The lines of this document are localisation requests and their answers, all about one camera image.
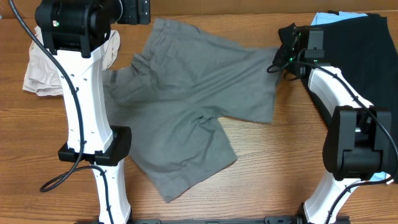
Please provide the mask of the grey shorts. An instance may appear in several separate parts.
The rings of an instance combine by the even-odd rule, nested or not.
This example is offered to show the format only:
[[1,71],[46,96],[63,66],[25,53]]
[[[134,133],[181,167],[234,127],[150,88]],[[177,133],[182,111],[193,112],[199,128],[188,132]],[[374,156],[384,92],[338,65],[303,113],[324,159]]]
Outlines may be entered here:
[[103,73],[108,121],[130,127],[129,154],[166,202],[236,160],[220,117],[272,121],[276,52],[156,19],[131,64]]

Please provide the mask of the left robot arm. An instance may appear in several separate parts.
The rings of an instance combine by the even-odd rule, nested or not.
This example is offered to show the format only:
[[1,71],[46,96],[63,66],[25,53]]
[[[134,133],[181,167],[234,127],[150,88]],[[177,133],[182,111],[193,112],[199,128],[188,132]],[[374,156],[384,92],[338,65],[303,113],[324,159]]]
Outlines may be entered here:
[[71,172],[92,170],[98,191],[98,223],[131,223],[124,161],[131,129],[112,126],[103,93],[104,48],[114,23],[147,25],[147,0],[42,1],[35,12],[45,53],[55,62],[67,112],[68,139],[58,151]]

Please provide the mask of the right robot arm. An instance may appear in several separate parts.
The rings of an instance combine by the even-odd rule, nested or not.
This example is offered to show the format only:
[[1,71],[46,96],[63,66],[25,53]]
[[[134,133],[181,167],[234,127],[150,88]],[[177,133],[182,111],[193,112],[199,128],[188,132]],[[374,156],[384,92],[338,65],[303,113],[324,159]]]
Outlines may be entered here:
[[278,34],[282,45],[268,72],[292,72],[331,117],[322,151],[325,173],[293,222],[349,223],[338,212],[358,187],[393,181],[392,174],[373,178],[386,171],[389,150],[397,147],[389,133],[391,112],[364,99],[325,60],[322,28],[291,24]]

